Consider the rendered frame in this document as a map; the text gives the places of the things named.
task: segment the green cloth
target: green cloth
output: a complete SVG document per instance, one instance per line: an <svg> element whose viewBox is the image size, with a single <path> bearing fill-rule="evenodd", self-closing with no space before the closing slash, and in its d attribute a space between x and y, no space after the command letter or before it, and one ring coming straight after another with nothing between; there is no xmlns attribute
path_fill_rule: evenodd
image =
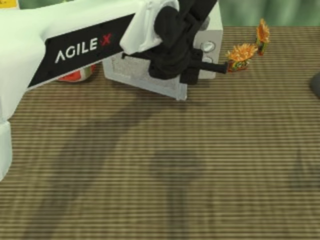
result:
<svg viewBox="0 0 320 240"><path fill-rule="evenodd" d="M62 1L19 0L19 3L22 9L33 9ZM219 2L224 26L256 26L260 18L264 18L269 26L320 26L320 0L220 0Z"/></svg>

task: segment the red x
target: red x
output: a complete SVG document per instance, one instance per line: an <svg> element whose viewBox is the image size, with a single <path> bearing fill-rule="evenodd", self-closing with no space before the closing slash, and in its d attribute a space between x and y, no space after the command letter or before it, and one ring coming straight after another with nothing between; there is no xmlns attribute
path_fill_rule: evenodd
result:
<svg viewBox="0 0 320 240"><path fill-rule="evenodd" d="M108 33L106 35L103 35L103 39L100 40L101 46L109 45L110 44L110 38L111 38L111 33Z"/></svg>

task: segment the orange flower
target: orange flower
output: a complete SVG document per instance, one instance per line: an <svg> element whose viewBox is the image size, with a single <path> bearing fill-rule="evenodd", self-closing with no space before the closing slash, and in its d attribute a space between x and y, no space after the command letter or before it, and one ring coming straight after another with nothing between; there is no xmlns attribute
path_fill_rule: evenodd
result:
<svg viewBox="0 0 320 240"><path fill-rule="evenodd" d="M258 48L255 44L244 43L242 45L233 46L233 50L231 52L228 51L226 56L229 60L243 62L252 58L257 50Z"/></svg>
<svg viewBox="0 0 320 240"><path fill-rule="evenodd" d="M256 36L260 42L269 43L270 30L263 18L260 19L260 24L256 28Z"/></svg>

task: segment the table surface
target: table surface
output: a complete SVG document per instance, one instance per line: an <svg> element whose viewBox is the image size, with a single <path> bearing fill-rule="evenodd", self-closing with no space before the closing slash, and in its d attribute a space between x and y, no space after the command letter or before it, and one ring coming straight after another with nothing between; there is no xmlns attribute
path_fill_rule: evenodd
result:
<svg viewBox="0 0 320 240"><path fill-rule="evenodd" d="M103 77L28 92L0 183L0 239L320 238L320 27L173 99ZM226 27L221 61L254 27Z"/></svg>

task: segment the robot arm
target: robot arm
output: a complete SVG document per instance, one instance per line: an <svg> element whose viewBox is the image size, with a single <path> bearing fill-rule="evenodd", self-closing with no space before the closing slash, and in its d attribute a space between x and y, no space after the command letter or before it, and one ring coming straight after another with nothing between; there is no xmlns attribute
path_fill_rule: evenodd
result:
<svg viewBox="0 0 320 240"><path fill-rule="evenodd" d="M161 80L184 75L195 84L202 62L196 33L217 0L76 0L48 7L2 10L0 20L0 181L12 161L11 129L24 93L115 54L151 60Z"/></svg>

